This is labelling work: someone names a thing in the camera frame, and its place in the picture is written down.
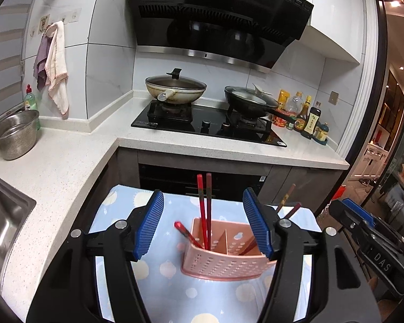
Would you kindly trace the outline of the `brown chopstick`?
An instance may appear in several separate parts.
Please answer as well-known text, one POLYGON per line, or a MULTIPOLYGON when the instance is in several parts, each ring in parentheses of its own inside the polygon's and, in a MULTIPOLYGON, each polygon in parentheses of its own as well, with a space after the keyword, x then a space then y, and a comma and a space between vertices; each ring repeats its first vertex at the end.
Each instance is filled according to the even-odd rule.
MULTIPOLYGON (((292 215, 297 212, 298 209, 300 209, 301 203, 295 203, 292 206, 286 206, 286 213, 284 213, 282 210, 284 209, 284 206, 278 205, 278 207, 275 209, 275 223, 276 224, 280 219, 289 219, 292 217, 292 215)), ((274 238, 274 252, 279 250, 279 238, 277 237, 277 234, 275 233, 275 238, 274 238)), ((257 243, 255 240, 255 237, 253 236, 246 244, 246 248, 244 249, 241 254, 246 254, 247 252, 251 251, 253 248, 257 247, 257 243)))
POLYGON ((284 205, 286 204, 286 202, 287 202, 289 196, 292 194, 292 192, 294 191, 294 189, 295 189, 295 184, 292 184, 292 185, 290 186, 289 190, 284 194, 282 200, 280 201, 280 203, 279 203, 280 206, 284 206, 284 205))

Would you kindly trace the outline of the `black gas stove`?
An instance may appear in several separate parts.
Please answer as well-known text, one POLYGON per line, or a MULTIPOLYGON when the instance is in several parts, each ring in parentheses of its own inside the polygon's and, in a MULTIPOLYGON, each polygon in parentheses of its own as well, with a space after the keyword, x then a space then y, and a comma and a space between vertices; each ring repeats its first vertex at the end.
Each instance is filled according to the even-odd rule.
POLYGON ((167 104, 153 100, 131 124, 136 128, 181 132, 203 136, 287 147, 271 129, 271 122, 258 118, 245 123, 232 109, 193 104, 167 104))

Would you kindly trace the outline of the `black wok with lid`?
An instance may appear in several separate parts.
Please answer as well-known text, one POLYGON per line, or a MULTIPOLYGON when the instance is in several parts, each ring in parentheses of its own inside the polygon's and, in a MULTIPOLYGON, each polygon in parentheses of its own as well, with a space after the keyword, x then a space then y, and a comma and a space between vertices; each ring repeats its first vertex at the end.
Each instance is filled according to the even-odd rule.
POLYGON ((279 110, 277 100, 258 88, 225 86, 225 97, 230 109, 238 112, 246 120, 256 121, 256 119, 265 117, 267 114, 273 114, 274 117, 279 117, 287 122, 295 122, 293 117, 279 110))

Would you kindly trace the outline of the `red chopstick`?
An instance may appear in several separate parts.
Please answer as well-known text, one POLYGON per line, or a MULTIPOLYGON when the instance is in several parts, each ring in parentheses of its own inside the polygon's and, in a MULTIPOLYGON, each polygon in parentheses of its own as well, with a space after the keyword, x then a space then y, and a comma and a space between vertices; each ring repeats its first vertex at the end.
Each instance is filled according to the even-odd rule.
POLYGON ((208 230, 206 223, 206 207, 205 207, 205 198, 203 192, 203 177, 201 174, 197 175, 197 184, 198 184, 198 198, 200 204, 200 212, 201 212, 201 227, 203 234, 203 243, 204 249, 208 249, 208 230))
POLYGON ((211 251, 211 202, 212 202, 212 175, 206 174, 206 225, 207 225, 207 245, 206 249, 211 251))
POLYGON ((186 227, 180 222, 180 221, 175 221, 173 224, 175 229, 177 229, 191 244, 193 244, 194 247, 197 247, 198 249, 203 249, 201 244, 198 243, 198 241, 193 237, 190 231, 186 229, 186 227))

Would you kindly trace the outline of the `stainless steel sink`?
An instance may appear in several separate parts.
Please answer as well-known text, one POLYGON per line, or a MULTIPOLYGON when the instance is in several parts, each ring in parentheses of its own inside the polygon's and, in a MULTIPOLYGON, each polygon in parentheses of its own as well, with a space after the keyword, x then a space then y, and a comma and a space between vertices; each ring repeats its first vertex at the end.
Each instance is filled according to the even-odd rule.
POLYGON ((0 178, 0 291, 13 244, 36 201, 0 178))

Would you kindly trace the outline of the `green dish soap bottle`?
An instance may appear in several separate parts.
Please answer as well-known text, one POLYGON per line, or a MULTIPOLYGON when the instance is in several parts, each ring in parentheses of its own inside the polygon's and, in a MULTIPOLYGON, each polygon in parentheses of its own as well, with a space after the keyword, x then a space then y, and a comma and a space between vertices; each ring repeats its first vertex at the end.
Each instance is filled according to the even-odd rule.
POLYGON ((25 110, 37 110, 36 97, 30 85, 26 86, 26 94, 24 98, 25 110))

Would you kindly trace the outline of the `stainless steel colander bowl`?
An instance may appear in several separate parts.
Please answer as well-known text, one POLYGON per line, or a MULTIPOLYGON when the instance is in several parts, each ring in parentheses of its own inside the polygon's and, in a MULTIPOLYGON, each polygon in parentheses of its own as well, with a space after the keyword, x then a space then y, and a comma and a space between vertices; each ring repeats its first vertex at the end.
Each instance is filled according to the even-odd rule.
POLYGON ((36 144, 39 112, 35 109, 12 114, 0 121, 0 156, 15 160, 36 144))

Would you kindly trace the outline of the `blue polka dot tablecloth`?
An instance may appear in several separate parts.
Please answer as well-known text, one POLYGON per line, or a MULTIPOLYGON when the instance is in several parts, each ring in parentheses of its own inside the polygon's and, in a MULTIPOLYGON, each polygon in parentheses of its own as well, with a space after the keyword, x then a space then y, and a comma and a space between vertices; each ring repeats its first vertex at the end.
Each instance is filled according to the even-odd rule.
MULTIPOLYGON (((135 207, 144 206, 152 191, 117 184, 103 200, 89 233, 107 229, 127 219, 135 207)), ((131 262, 138 288, 151 322, 256 322, 265 303, 274 268, 257 279, 243 282, 213 282, 181 272, 182 254, 188 244, 173 226, 180 221, 188 230, 200 216, 198 197, 164 194, 165 206, 149 251, 131 262)), ((248 223, 242 202, 213 200, 213 219, 248 223)), ((300 208, 291 221, 305 230, 319 231, 313 213, 300 208)), ((114 322, 102 257, 95 258, 96 281, 102 317, 114 322)), ((304 255, 298 307, 294 321, 307 311, 312 256, 304 255)))

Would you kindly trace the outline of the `red plastic bag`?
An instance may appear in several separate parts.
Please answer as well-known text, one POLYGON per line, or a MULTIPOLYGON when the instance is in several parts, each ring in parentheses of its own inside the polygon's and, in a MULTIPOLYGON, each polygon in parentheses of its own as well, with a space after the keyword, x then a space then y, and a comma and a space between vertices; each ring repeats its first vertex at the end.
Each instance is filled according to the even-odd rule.
POLYGON ((346 185, 342 185, 339 187, 339 189, 337 189, 337 191, 335 192, 335 194, 333 195, 331 200, 337 200, 339 199, 341 196, 343 196, 344 192, 346 190, 346 185))

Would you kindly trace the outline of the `pink plastic utensil holder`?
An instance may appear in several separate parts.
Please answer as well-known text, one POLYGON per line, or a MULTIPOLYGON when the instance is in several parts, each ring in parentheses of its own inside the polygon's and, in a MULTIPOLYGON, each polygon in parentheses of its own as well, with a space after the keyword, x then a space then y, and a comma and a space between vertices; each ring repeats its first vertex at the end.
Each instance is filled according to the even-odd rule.
POLYGON ((182 257, 181 270, 187 276, 212 281, 256 279, 276 263, 268 260, 257 247, 244 253, 253 239, 247 223, 213 220, 211 249, 189 243, 182 257))

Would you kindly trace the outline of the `purple hanging cloth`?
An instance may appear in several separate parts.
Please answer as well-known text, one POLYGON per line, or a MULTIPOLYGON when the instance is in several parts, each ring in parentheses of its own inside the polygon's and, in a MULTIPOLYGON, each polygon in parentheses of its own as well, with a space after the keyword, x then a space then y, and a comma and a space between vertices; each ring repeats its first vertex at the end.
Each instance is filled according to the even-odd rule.
POLYGON ((36 80, 36 87, 41 91, 46 85, 46 60, 49 54, 51 39, 45 34, 41 38, 39 49, 33 65, 33 77, 36 80))

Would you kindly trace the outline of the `black range hood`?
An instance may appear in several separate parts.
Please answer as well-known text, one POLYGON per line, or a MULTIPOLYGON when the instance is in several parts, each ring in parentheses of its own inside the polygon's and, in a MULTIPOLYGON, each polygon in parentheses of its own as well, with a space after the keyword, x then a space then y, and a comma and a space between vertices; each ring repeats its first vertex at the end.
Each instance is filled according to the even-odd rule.
POLYGON ((307 0, 128 0, 141 52, 206 58, 270 72, 299 40, 307 0))

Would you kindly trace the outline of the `small green spice jar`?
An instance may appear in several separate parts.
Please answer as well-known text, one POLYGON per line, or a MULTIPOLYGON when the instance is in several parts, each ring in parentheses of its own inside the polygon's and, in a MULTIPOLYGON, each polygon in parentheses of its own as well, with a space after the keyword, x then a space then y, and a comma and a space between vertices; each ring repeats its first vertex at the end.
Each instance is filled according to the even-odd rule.
POLYGON ((289 122, 289 123, 286 125, 286 128, 287 128, 288 130, 292 131, 292 130, 294 129, 294 124, 291 123, 291 122, 289 122))

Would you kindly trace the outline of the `clear oil bottle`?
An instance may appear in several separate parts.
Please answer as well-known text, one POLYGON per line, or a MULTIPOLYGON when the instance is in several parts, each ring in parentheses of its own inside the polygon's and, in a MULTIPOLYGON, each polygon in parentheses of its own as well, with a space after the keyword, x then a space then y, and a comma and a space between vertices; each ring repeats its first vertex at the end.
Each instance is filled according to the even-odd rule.
POLYGON ((287 101, 287 105, 285 110, 289 114, 289 116, 296 117, 302 110, 303 99, 302 92, 297 92, 292 98, 287 101))

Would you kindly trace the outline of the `green condiment jar set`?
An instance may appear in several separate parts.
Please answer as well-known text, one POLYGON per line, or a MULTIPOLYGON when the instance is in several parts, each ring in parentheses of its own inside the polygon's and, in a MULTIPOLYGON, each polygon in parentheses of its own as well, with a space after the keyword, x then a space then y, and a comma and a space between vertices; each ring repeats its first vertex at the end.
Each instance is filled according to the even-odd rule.
POLYGON ((315 131, 312 135, 312 138, 317 142, 318 144, 326 145, 328 142, 328 132, 329 132, 329 127, 327 123, 317 123, 315 131))

